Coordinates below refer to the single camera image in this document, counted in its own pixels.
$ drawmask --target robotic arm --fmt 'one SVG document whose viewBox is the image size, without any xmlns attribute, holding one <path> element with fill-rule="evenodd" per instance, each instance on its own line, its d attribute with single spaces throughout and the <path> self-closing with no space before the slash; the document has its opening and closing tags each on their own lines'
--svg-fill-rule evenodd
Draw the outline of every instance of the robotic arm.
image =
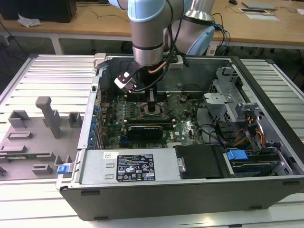
<svg viewBox="0 0 304 228">
<path fill-rule="evenodd" d="M 134 61 L 114 82 L 128 93 L 145 91 L 149 111 L 153 112 L 157 103 L 156 83 L 169 68 L 174 46 L 181 47 L 182 52 L 191 55 L 203 54 L 207 49 L 215 30 L 210 16 L 214 0 L 109 0 L 109 2 L 122 10 L 128 10 L 134 53 Z M 170 48 L 169 56 L 165 60 L 164 46 Z M 134 76 L 144 84 L 144 88 L 137 88 Z"/>
</svg>

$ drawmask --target computer case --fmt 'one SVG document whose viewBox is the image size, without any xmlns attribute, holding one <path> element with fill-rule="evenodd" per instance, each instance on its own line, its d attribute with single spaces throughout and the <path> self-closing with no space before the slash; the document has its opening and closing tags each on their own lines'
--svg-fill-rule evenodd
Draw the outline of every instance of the computer case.
<svg viewBox="0 0 304 228">
<path fill-rule="evenodd" d="M 76 0 L 0 1 L 0 13 L 5 20 L 16 20 L 20 14 L 30 19 L 69 23 L 76 10 Z"/>
</svg>

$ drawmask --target blue drive latch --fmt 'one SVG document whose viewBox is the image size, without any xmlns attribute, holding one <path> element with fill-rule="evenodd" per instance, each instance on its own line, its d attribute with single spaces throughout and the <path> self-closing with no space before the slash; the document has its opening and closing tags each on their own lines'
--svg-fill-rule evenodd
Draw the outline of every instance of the blue drive latch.
<svg viewBox="0 0 304 228">
<path fill-rule="evenodd" d="M 247 154 L 244 150 L 230 150 L 226 153 L 229 160 L 247 160 Z"/>
<path fill-rule="evenodd" d="M 57 174 L 68 174 L 70 165 L 59 165 L 57 168 Z"/>
</svg>

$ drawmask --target motherboard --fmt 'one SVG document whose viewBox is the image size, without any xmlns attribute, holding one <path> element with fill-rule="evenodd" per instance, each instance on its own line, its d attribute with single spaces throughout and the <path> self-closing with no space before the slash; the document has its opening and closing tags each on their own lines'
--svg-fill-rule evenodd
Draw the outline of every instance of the motherboard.
<svg viewBox="0 0 304 228">
<path fill-rule="evenodd" d="M 173 148 L 203 144 L 194 121 L 198 99 L 187 92 L 158 97 L 155 111 L 149 112 L 144 96 L 116 95 L 102 103 L 104 149 Z"/>
</svg>

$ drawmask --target table leg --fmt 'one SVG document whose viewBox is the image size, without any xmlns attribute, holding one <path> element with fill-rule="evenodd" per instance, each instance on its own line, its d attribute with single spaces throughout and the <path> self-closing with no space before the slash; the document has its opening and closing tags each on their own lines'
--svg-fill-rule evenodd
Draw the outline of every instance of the table leg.
<svg viewBox="0 0 304 228">
<path fill-rule="evenodd" d="M 96 40 L 91 39 L 91 48 L 92 48 L 92 52 L 96 52 Z"/>
<path fill-rule="evenodd" d="M 258 47 L 255 53 L 255 57 L 260 57 L 260 55 L 263 53 L 265 48 L 263 47 Z"/>
<path fill-rule="evenodd" d="M 56 55 L 64 55 L 65 52 L 61 46 L 60 38 L 51 38 Z"/>
<path fill-rule="evenodd" d="M 10 45 L 10 42 L 8 41 L 6 35 L 0 35 L 0 43 L 2 43 L 5 47 L 8 47 Z"/>
<path fill-rule="evenodd" d="M 206 56 L 214 56 L 215 55 L 215 51 L 217 50 L 217 48 L 218 48 L 217 43 L 211 42 L 209 44 L 208 49 L 207 49 Z"/>
</svg>

